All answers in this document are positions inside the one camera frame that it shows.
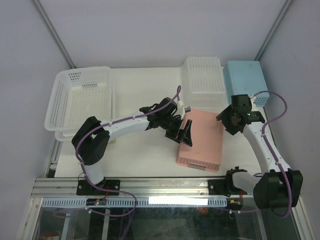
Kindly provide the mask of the pink basket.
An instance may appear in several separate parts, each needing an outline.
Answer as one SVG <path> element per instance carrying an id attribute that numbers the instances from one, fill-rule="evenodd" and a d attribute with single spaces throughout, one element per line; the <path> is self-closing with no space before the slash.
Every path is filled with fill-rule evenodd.
<path id="1" fill-rule="evenodd" d="M 176 164 L 216 173 L 222 163 L 224 126 L 216 120 L 217 113 L 192 109 L 185 114 L 192 120 L 190 133 L 192 146 L 181 143 Z"/>

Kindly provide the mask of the white perforated basket top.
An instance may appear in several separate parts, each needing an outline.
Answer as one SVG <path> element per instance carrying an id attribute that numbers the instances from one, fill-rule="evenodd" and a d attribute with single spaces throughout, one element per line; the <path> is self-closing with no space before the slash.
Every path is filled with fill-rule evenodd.
<path id="1" fill-rule="evenodd" d="M 226 88 L 218 57 L 187 57 L 180 69 L 183 102 L 196 109 L 216 109 L 226 103 Z"/>

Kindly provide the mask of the light blue perforated basket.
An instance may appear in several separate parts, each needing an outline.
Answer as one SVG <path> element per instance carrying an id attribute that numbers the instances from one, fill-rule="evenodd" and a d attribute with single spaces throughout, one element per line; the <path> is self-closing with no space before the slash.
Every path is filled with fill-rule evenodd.
<path id="1" fill-rule="evenodd" d="M 269 98 L 266 81 L 259 61 L 229 60 L 222 69 L 226 88 L 227 103 L 231 104 L 233 95 L 253 96 L 258 108 L 263 108 Z"/>

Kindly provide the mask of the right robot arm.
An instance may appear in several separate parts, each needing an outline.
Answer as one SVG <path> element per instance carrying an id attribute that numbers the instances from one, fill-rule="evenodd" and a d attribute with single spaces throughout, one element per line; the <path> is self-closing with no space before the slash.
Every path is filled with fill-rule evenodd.
<path id="1" fill-rule="evenodd" d="M 303 175 L 299 170 L 293 170 L 275 144 L 268 140 L 266 129 L 270 121 L 266 121 L 261 112 L 252 110 L 251 97 L 247 94 L 232 95 L 230 105 L 216 120 L 232 136 L 237 133 L 244 135 L 261 172 L 261 177 L 257 177 L 238 166 L 230 169 L 225 174 L 219 192 L 228 196 L 242 190 L 253 196 L 258 209 L 274 213 L 285 209 L 284 213 L 276 215 L 286 218 L 298 203 Z"/>

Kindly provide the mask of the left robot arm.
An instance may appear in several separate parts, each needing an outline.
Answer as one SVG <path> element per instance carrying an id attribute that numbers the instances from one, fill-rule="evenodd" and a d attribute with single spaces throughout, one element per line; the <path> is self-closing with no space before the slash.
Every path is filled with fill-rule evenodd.
<path id="1" fill-rule="evenodd" d="M 182 101 L 166 97 L 160 103 L 141 107 L 132 115 L 109 122 L 100 121 L 95 116 L 87 118 L 71 140 L 75 156 L 88 181 L 87 188 L 96 195 L 103 192 L 105 177 L 100 160 L 109 142 L 122 136 L 162 128 L 166 138 L 191 147 L 192 120 L 184 119 L 190 111 L 190 106 L 184 105 Z"/>

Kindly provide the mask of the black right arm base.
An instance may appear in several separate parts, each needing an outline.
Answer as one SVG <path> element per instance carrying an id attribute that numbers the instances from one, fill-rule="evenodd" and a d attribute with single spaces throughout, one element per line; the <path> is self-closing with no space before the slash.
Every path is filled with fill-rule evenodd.
<path id="1" fill-rule="evenodd" d="M 233 174 L 238 172 L 247 173 L 248 171 L 236 166 L 235 168 L 227 170 L 222 179 L 209 179 L 207 181 L 208 194 L 210 196 L 223 195 L 226 197 L 230 197 L 231 195 L 240 195 L 241 189 L 234 186 L 232 178 Z"/>

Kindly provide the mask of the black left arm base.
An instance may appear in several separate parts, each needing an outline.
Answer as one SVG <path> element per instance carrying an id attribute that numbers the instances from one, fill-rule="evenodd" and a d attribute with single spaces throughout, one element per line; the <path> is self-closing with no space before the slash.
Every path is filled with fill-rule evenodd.
<path id="1" fill-rule="evenodd" d="M 90 184 L 86 178 L 80 179 L 77 181 L 77 196 L 118 196 L 120 190 L 119 179 L 108 179 L 104 178 L 96 186 Z"/>

